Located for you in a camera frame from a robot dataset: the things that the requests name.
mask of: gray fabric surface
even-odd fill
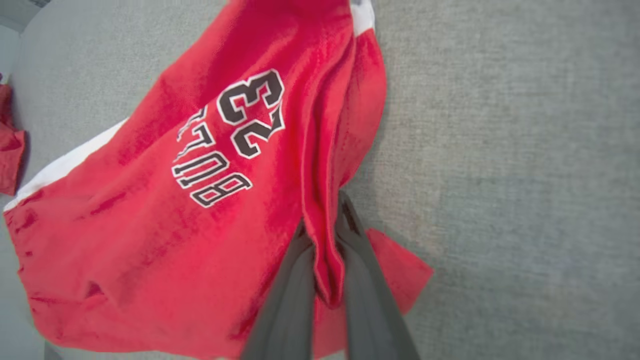
[[[12,80],[26,179],[128,116],[222,2],[45,7]],[[640,3],[374,7],[387,107],[348,192],[436,270],[407,316],[421,356],[639,359]]]

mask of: gray upholstery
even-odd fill
[[[46,6],[12,79],[26,179],[128,116],[223,3]],[[387,107],[347,191],[436,270],[407,316],[421,356],[640,358],[640,3],[374,8]]]

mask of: red jersey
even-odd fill
[[[338,189],[386,91],[368,1],[231,1],[131,117],[5,208],[38,330],[108,352],[237,357],[300,218],[316,245],[314,354],[344,347]],[[431,270],[369,239],[403,312]]]

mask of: wrinkled fabric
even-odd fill
[[[26,146],[25,132],[13,126],[11,97],[11,87],[0,85],[0,193],[7,195],[15,194]]]
[[[356,36],[347,1],[230,2],[128,120],[6,208],[38,330],[88,350],[237,357],[303,218],[314,354],[344,348],[337,191],[385,89],[373,30]],[[406,312],[431,269],[367,235]]]

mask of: white stripe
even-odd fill
[[[359,4],[351,4],[351,15],[356,37],[369,29],[375,30],[376,15],[371,0],[360,0]]]
[[[122,124],[125,123],[129,118],[124,119],[123,121],[115,124],[110,129],[103,131],[100,135],[92,138],[86,143],[76,147],[60,158],[56,159],[52,163],[48,164],[44,169],[42,169],[29,183],[24,185],[20,190],[18,190],[18,194],[15,199],[11,200],[5,207],[4,211],[8,211],[13,209],[15,206],[20,203],[20,201],[28,198],[33,195],[38,190],[43,187],[53,183],[61,179],[62,177],[67,176],[71,170],[80,165],[89,155],[93,154],[96,150],[100,149],[104,145],[106,145],[113,135],[122,127]]]

